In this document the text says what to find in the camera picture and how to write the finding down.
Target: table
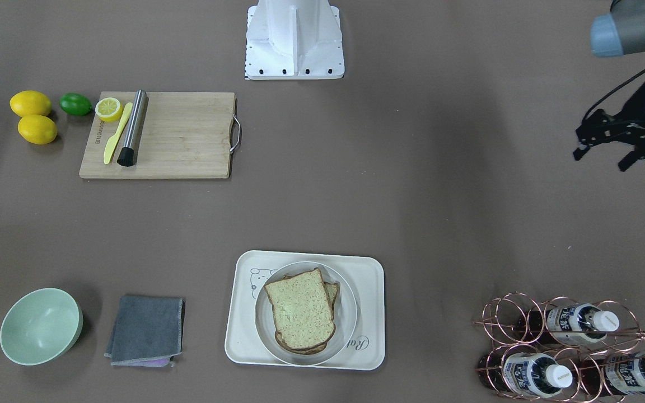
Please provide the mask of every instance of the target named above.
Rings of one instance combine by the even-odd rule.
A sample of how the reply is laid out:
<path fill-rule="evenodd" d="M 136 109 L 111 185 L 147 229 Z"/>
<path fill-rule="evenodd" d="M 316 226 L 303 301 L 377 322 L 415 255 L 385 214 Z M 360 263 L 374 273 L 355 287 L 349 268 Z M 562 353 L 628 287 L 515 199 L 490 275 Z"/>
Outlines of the table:
<path fill-rule="evenodd" d="M 346 72 L 243 79 L 251 0 L 0 1 L 0 324 L 57 287 L 86 324 L 60 359 L 0 350 L 0 401 L 501 401 L 472 371 L 471 322 L 509 291 L 615 299 L 645 328 L 645 162 L 575 162 L 574 130 L 645 53 L 599 59 L 609 1 L 338 0 Z M 603 105 L 619 110 L 641 82 Z M 59 139 L 26 143 L 11 95 L 235 92 L 243 141 L 226 180 L 107 181 L 78 171 L 94 116 L 55 106 Z M 386 359 L 373 372 L 234 364 L 223 351 L 247 250 L 374 257 Z M 118 298 L 186 298 L 170 369 L 103 357 Z"/>

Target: gray towel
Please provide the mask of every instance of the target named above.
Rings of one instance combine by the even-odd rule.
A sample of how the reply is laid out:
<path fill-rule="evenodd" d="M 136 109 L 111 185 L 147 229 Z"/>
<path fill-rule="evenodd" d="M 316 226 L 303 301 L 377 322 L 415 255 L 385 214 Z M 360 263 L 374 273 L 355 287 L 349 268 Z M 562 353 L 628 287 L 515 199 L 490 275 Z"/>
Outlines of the gray towel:
<path fill-rule="evenodd" d="M 122 296 L 106 347 L 111 365 L 164 367 L 181 354 L 184 300 Z"/>

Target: cutting board handle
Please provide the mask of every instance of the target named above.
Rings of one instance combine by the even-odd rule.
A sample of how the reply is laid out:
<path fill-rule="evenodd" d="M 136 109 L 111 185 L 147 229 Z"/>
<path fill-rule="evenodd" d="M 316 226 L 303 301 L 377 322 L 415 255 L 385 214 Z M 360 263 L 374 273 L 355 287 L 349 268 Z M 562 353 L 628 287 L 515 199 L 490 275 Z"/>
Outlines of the cutting board handle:
<path fill-rule="evenodd" d="M 238 117 L 235 115 L 235 113 L 233 114 L 233 121 L 235 121 L 235 123 L 238 125 L 238 136 L 237 136 L 237 140 L 235 141 L 235 144 L 231 147 L 231 155 L 233 155 L 233 153 L 235 153 L 235 149 L 238 148 L 238 146 L 240 146 L 240 138 L 241 138 L 241 133 L 243 131 L 240 127 L 240 122 L 238 122 Z"/>

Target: lime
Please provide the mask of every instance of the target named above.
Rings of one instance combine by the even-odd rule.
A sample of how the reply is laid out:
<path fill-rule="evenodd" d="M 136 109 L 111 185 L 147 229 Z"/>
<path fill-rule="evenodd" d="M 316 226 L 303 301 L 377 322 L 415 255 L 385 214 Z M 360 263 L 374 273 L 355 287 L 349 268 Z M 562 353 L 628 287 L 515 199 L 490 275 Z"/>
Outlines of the lime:
<path fill-rule="evenodd" d="M 56 123 L 46 116 L 27 115 L 18 122 L 18 133 L 29 143 L 51 143 L 56 138 Z"/>
<path fill-rule="evenodd" d="M 69 92 L 59 99 L 59 106 L 69 115 L 83 116 L 91 112 L 91 101 L 84 95 Z"/>
<path fill-rule="evenodd" d="M 10 99 L 10 107 L 16 115 L 49 115 L 52 111 L 52 102 L 46 95 L 39 91 L 21 91 Z"/>
<path fill-rule="evenodd" d="M 121 102 L 113 97 L 102 99 L 96 104 L 96 115 L 104 122 L 118 120 L 122 113 Z"/>

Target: bread slice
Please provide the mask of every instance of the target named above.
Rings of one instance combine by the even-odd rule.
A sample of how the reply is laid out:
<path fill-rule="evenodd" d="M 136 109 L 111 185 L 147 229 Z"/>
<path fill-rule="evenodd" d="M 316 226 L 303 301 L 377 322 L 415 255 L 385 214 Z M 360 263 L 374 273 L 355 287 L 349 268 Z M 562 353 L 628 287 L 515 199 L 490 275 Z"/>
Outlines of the bread slice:
<path fill-rule="evenodd" d="M 330 304 L 330 309 L 333 311 L 333 318 L 335 318 L 335 300 L 338 299 L 338 293 L 340 293 L 340 283 L 328 283 L 327 281 L 325 281 L 323 285 L 325 286 L 325 293 L 328 295 L 328 303 Z M 328 343 L 323 343 L 320 344 L 320 346 L 313 347 L 312 349 L 308 350 L 293 350 L 290 349 L 290 347 L 288 347 L 285 342 L 280 340 L 280 336 L 279 334 L 277 334 L 277 332 L 275 334 L 275 340 L 281 347 L 295 354 L 313 355 L 322 352 L 326 347 L 328 347 Z"/>
<path fill-rule="evenodd" d="M 276 339 L 290 350 L 310 350 L 333 336 L 333 310 L 320 268 L 264 287 L 273 307 Z"/>

